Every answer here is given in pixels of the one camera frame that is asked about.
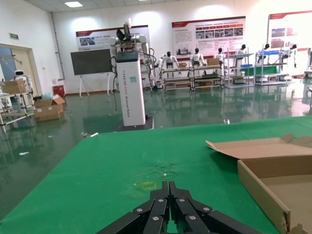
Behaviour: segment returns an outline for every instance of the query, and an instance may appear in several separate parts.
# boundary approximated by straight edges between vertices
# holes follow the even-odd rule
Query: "cardboard box lid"
[[[24,85],[24,80],[15,80],[15,81],[2,81],[1,85],[3,86],[16,86],[16,85]]]
[[[39,100],[39,101],[35,101],[34,105],[35,107],[44,107],[44,106],[52,106],[53,100]]]
[[[57,105],[61,105],[61,104],[65,103],[64,99],[62,99],[61,97],[55,98],[55,99],[53,99],[53,101],[54,101]]]
[[[35,107],[44,107],[44,106],[52,106],[52,105],[61,105],[65,103],[64,99],[62,99],[61,97],[49,100],[49,99],[45,99],[45,100],[39,100],[39,101],[35,101],[34,105]]]
[[[288,134],[281,138],[206,142],[210,148],[238,159],[312,155],[312,136],[303,136],[295,140],[294,137],[293,134]]]

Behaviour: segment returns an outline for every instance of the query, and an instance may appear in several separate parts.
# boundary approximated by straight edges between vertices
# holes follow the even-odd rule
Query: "workbench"
[[[174,180],[194,199],[265,234],[277,230],[241,184],[237,160],[207,147],[294,133],[312,135],[311,117],[100,134],[80,142],[0,222],[4,234],[94,234]],[[174,232],[174,225],[169,225]]]

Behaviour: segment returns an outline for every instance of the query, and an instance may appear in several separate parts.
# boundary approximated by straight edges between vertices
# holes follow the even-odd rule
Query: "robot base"
[[[121,120],[115,132],[150,130],[150,129],[154,129],[154,118],[152,116],[148,117],[144,125],[138,125],[138,126],[124,126],[123,120]]]

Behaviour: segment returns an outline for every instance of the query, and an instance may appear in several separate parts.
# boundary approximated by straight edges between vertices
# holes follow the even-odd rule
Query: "red and white poster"
[[[296,64],[289,64],[290,75],[299,75],[307,69],[307,50],[312,46],[312,31],[308,25],[312,11],[288,12],[269,15],[268,43],[272,49],[288,49],[297,45]]]
[[[109,39],[117,37],[118,29],[123,32],[122,27],[76,32],[79,51],[110,49]],[[133,26],[130,33],[133,36],[145,35],[148,44],[150,43],[148,25]]]
[[[173,22],[174,55],[189,58],[200,49],[205,57],[224,51],[238,50],[244,44],[246,17]]]

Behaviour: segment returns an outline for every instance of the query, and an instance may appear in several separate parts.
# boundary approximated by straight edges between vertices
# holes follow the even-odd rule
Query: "ceiling light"
[[[83,5],[78,1],[70,1],[65,3],[69,7],[82,7]]]

